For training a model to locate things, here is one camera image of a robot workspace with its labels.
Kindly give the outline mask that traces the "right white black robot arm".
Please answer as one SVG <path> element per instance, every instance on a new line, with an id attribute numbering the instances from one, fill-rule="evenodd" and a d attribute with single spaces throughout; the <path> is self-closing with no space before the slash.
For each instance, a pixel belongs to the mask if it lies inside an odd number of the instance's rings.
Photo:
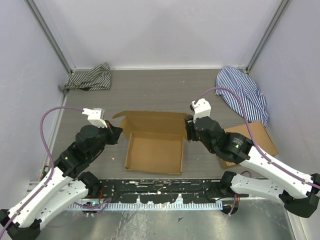
<path id="1" fill-rule="evenodd" d="M 261 175 L 254 179 L 225 171 L 220 179 L 220 192 L 225 197 L 252 195 L 274 201 L 302 218 L 309 218 L 317 210 L 320 175 L 297 171 L 255 146 L 248 137 L 226 132 L 219 123 L 205 116 L 194 120 L 188 115 L 185 129 L 189 141 L 199 141 L 222 160 L 241 165 Z"/>

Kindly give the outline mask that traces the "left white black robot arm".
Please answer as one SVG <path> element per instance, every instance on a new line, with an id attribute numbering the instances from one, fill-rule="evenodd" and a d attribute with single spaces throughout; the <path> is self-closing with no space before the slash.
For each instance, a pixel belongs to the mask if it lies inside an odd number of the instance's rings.
<path id="1" fill-rule="evenodd" d="M 13 240 L 35 240 L 46 224 L 66 207 L 84 197 L 97 197 L 102 189 L 100 181 L 85 169 L 106 145 L 117 144 L 122 132 L 122 128 L 110 123 L 106 128 L 82 127 L 42 181 L 20 203 L 1 209 L 2 233 Z"/>

